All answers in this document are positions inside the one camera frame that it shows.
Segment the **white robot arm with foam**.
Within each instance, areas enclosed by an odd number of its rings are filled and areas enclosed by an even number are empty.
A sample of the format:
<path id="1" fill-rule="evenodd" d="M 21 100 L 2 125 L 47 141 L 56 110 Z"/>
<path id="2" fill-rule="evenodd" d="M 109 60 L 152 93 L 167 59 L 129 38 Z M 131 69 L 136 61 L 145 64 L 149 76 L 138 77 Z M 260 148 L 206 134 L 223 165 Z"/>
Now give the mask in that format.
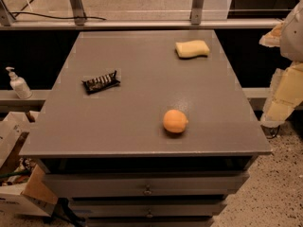
<path id="1" fill-rule="evenodd" d="M 292 62 L 285 70 L 274 72 L 260 119 L 262 126 L 277 128 L 303 101 L 303 0 L 259 43 L 279 47 L 281 56 Z"/>

